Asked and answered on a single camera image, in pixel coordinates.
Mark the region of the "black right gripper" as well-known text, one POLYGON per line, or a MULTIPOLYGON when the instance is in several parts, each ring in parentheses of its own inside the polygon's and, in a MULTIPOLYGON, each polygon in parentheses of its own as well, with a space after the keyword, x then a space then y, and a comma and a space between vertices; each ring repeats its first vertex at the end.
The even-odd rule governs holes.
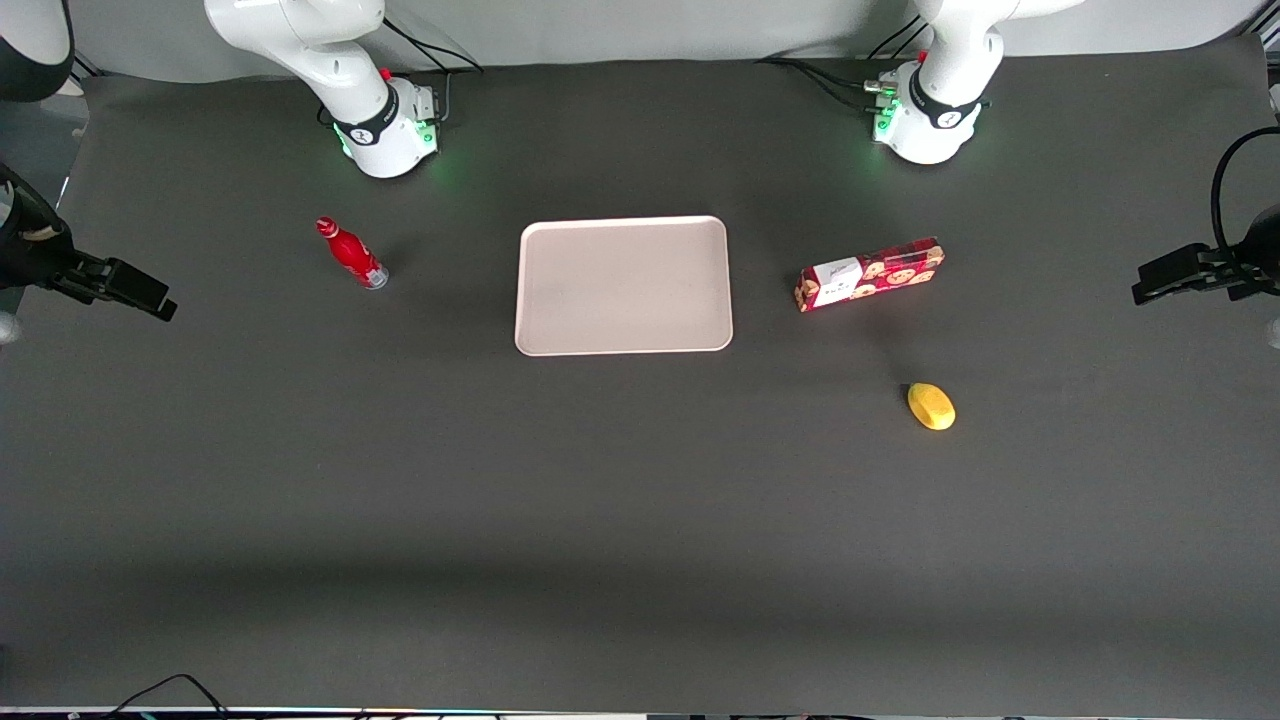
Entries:
POLYGON ((173 319, 178 304, 168 284, 118 258, 76 251, 70 227, 29 182, 6 164, 1 182, 4 290, 40 287, 86 305, 115 302, 161 322, 173 319))

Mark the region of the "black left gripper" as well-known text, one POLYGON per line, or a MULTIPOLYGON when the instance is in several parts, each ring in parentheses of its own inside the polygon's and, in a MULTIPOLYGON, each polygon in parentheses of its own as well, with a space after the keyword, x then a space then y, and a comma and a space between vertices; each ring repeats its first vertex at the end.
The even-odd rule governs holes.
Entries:
MULTIPOLYGON (((1279 205, 1257 215, 1244 238, 1226 245, 1222 211, 1215 206, 1215 241, 1229 255, 1228 265, 1238 283, 1228 288, 1228 297, 1242 301, 1254 295, 1279 296, 1279 205)), ((1137 306, 1185 292, 1219 290, 1216 250, 1207 243, 1189 243, 1165 254, 1138 269, 1139 281, 1132 287, 1137 306)))

